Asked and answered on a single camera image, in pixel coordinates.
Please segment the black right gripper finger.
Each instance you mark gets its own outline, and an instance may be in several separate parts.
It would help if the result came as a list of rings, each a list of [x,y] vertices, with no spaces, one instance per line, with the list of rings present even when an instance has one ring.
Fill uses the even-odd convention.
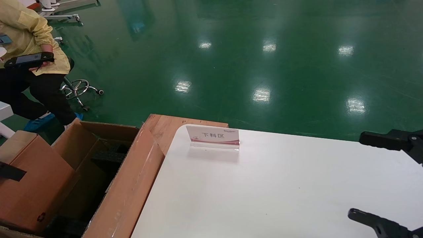
[[[377,148],[402,150],[416,163],[423,164],[423,130],[414,132],[391,130],[387,134],[362,132],[359,142]]]
[[[392,220],[352,208],[348,212],[348,218],[366,225],[375,231],[378,238],[422,238],[423,228],[409,230]]]

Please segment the person's hand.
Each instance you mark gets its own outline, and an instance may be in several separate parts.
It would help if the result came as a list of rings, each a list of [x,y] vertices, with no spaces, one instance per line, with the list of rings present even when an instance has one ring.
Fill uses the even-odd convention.
[[[52,64],[52,62],[49,62],[49,61],[42,62],[42,64],[40,64],[39,66],[30,68],[29,71],[35,71],[36,72],[36,71],[38,71],[39,69],[41,69],[43,67],[50,66],[51,64]]]

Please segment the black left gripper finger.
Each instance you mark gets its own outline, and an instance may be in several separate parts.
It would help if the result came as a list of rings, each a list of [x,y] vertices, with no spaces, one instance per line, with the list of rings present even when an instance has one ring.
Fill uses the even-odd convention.
[[[26,173],[26,171],[21,170],[15,166],[0,162],[0,177],[2,179],[10,179],[19,182],[26,175]]]

